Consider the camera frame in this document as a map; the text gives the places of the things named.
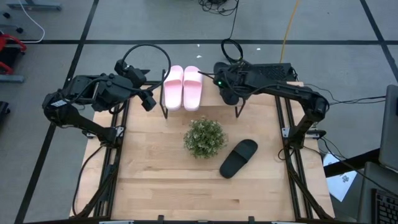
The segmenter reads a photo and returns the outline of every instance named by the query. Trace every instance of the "gray floor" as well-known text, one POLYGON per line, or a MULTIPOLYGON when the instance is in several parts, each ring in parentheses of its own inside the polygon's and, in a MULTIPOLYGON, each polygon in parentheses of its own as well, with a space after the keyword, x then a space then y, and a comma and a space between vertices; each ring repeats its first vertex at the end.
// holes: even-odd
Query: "gray floor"
MULTIPOLYGON (((61 12, 33 12, 30 15, 46 30, 45 40, 79 40, 93 0, 62 1, 61 12)), ((398 2, 367 0, 386 40, 398 40, 398 2)), ((294 1, 241 0, 234 39, 281 40, 294 1)), ((4 30, 21 39, 38 39, 36 28, 21 11, 4 4, 0 10, 12 19, 0 23, 19 24, 24 34, 4 30)), ((203 12, 196 1, 99 0, 88 40, 174 40, 224 39, 229 36, 233 16, 203 12)), ((359 0, 302 1, 297 9, 291 40, 377 40, 359 0)), ((173 64, 195 65, 211 71, 224 60, 219 45, 160 45, 173 64)), ((76 67, 76 75, 113 72, 130 45, 86 44, 76 67)), ((244 58, 252 63, 276 63, 280 45, 243 45, 244 58)), ((26 78, 23 84, 0 83, 0 100, 10 102, 12 113, 0 129, 0 220, 12 223, 23 198, 49 122, 41 103, 47 93, 61 88, 77 45, 29 45, 16 66, 26 78)), ((388 46, 398 58, 398 46, 388 46)), ((285 62, 290 62, 299 79, 329 89, 336 99, 347 100, 385 94, 386 86, 397 80, 380 45, 287 45, 285 62)), ((164 57, 156 50, 139 49, 127 58, 135 67, 151 69, 149 80, 158 80, 165 68, 164 57)), ((319 124, 344 156, 352 157, 380 144, 384 104, 336 105, 319 124)), ((91 108, 83 114, 93 117, 91 108)), ((73 190, 83 159, 86 139, 76 129, 55 132, 42 175, 27 213, 26 222, 67 218, 73 190)), ((342 219, 356 218, 361 178, 357 177, 345 200, 333 199, 342 219)))

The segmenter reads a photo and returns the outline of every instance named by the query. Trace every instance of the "white paper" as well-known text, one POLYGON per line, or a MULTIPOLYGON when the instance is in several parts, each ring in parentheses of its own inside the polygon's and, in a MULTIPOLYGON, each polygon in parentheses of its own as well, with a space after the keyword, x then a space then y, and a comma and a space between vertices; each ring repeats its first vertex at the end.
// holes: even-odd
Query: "white paper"
MULTIPOLYGON (((324 167, 334 164, 335 162, 338 162, 338 159, 331 154, 327 154, 325 158, 323 158, 324 167)), ((334 177, 326 178, 326 181, 328 182, 329 193, 331 193, 337 200, 342 202, 348 192, 349 187, 354 182, 355 176, 356 172, 350 171, 344 174, 336 175, 334 177)))

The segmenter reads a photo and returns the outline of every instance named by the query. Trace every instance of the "yellow cable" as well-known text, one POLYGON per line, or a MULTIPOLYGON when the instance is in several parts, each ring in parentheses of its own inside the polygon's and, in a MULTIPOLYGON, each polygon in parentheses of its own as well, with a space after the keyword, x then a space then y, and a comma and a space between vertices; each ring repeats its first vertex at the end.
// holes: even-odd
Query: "yellow cable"
POLYGON ((292 15, 291 15, 291 17, 290 17, 289 24, 287 25, 287 29, 286 29, 286 33, 285 33, 285 38, 284 38, 284 43, 282 44, 282 52, 280 53, 280 60, 279 60, 279 63, 282 63, 282 61, 283 61, 283 59, 284 59, 284 54, 285 54, 285 43, 286 43, 287 35, 289 34, 290 26, 292 25, 293 17, 294 17, 294 14, 296 13, 296 9, 297 9, 297 6, 299 5, 299 3, 300 3, 300 0, 296 0, 296 5, 294 6, 293 13, 292 13, 292 15))

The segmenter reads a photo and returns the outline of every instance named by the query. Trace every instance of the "wooden tabletop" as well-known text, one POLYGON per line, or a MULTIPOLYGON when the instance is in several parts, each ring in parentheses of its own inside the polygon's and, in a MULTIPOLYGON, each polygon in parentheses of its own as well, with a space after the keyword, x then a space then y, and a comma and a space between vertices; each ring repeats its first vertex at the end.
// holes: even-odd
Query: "wooden tabletop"
MULTIPOLYGON (((159 99, 159 92, 154 91, 155 99, 159 99)), ((164 215, 166 220, 245 221, 248 216, 254 216, 256 221, 294 220, 286 164, 277 157, 282 140, 275 98, 256 95, 248 102, 239 118, 235 118, 232 107, 206 106, 196 112, 169 111, 169 118, 165 119, 159 105, 146 112, 140 99, 133 98, 112 219, 156 220, 158 215, 164 215), (227 134, 227 146, 211 159, 195 159, 183 148, 183 135, 190 121, 201 116, 220 122, 227 134), (233 178, 224 179, 218 170, 243 139, 255 140, 259 148, 233 178)), ((303 111, 294 101, 292 109, 297 124, 303 111)), ((109 126, 111 117, 108 112, 96 113, 94 122, 109 126)), ((305 145, 318 150, 316 140, 306 139, 305 145)), ((98 146, 96 139, 89 140, 84 160, 98 146)), ((103 149, 92 158, 83 172, 76 199, 78 211, 98 188, 104 152, 103 149)), ((302 149, 301 154, 309 191, 334 216, 319 154, 308 149, 302 149)), ((298 187, 297 192, 305 217, 298 187)))

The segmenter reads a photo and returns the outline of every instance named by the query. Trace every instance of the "keyboard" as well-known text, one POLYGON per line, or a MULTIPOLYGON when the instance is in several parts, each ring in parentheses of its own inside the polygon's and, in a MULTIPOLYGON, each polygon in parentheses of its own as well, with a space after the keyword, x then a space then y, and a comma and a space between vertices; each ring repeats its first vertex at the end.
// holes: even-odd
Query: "keyboard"
POLYGON ((398 198, 378 189, 372 189, 372 223, 398 224, 398 198))

